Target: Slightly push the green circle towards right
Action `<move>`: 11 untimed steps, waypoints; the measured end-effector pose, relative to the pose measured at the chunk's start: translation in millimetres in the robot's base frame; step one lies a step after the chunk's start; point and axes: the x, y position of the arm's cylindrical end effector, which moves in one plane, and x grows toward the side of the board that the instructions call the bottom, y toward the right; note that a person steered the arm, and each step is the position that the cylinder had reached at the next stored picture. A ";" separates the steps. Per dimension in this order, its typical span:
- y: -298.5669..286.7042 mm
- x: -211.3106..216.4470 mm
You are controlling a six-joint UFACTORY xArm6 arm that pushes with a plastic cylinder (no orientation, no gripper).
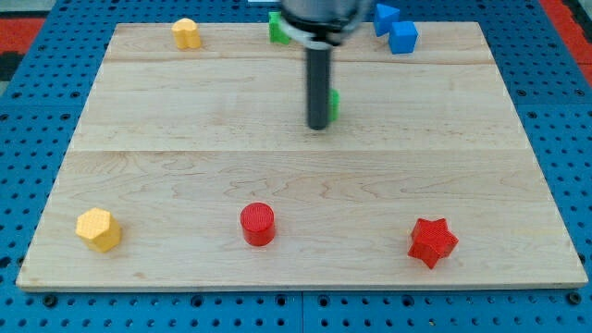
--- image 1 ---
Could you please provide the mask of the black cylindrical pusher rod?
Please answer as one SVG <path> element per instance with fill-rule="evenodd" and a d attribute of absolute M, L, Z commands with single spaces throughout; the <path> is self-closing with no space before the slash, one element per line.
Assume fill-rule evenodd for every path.
<path fill-rule="evenodd" d="M 323 130 L 329 122 L 331 50 L 305 49 L 307 125 Z"/>

